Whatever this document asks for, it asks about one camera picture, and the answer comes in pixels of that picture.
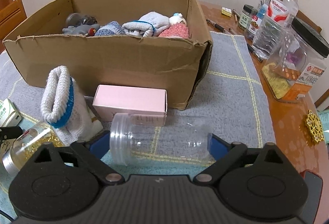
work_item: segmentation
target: cardboard box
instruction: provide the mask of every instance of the cardboard box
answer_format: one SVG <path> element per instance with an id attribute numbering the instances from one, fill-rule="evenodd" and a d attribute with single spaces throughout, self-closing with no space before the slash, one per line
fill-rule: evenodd
<path id="1" fill-rule="evenodd" d="M 191 39 L 64 35 L 73 12 L 104 25 L 137 20 L 156 11 L 183 14 Z M 98 85 L 167 90 L 168 106 L 185 109 L 209 64 L 212 38 L 197 0 L 55 0 L 15 28 L 4 45 L 24 80 L 45 87 L 50 70 L 66 65 L 84 95 Z"/>
<path id="2" fill-rule="evenodd" d="M 93 107 L 106 121 L 112 121 L 116 113 L 129 113 L 149 116 L 152 125 L 163 126 L 167 115 L 167 92 L 156 88 L 99 85 Z"/>

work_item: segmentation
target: ribbed black surface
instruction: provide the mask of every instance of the ribbed black surface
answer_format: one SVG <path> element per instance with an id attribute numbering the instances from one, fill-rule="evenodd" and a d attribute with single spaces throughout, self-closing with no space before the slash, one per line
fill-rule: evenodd
<path id="1" fill-rule="evenodd" d="M 21 217 L 13 223 L 41 222 Z M 106 187 L 97 202 L 89 209 L 56 223 L 261 224 L 228 211 L 218 200 L 213 189 L 196 186 L 187 176 L 141 175 L 132 175 L 123 185 Z M 281 223 L 303 222 L 294 218 Z"/>

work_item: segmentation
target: glass jar with gold flakes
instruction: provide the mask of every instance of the glass jar with gold flakes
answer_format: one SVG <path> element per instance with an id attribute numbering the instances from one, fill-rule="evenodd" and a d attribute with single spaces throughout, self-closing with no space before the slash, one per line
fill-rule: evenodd
<path id="1" fill-rule="evenodd" d="M 279 101 L 301 100 L 326 70 L 329 44 L 310 25 L 294 18 L 282 32 L 262 73 Z"/>
<path id="2" fill-rule="evenodd" d="M 65 146 L 49 124 L 45 122 L 35 124 L 18 137 L 12 147 L 4 154 L 2 163 L 7 172 L 15 176 L 38 148 L 48 142 L 53 143 L 55 147 Z"/>

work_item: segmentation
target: black lid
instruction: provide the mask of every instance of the black lid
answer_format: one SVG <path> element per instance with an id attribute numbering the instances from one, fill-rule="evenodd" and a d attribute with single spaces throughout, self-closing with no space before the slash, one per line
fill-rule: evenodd
<path id="1" fill-rule="evenodd" d="M 297 17 L 293 19 L 291 26 L 309 46 L 323 57 L 328 57 L 329 44 L 314 28 Z"/>
<path id="2" fill-rule="evenodd" d="M 246 11 L 247 13 L 251 14 L 251 11 L 254 7 L 251 5 L 244 5 L 243 10 Z"/>

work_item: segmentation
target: gray toy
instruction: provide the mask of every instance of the gray toy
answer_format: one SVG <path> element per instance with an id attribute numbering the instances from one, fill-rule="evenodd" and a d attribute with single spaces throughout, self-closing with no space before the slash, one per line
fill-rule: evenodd
<path id="1" fill-rule="evenodd" d="M 81 25 L 78 27 L 69 26 L 68 28 L 63 28 L 63 34 L 70 34 L 70 35 L 84 35 L 84 36 L 94 36 L 96 31 L 101 26 L 99 24 L 94 25 Z"/>

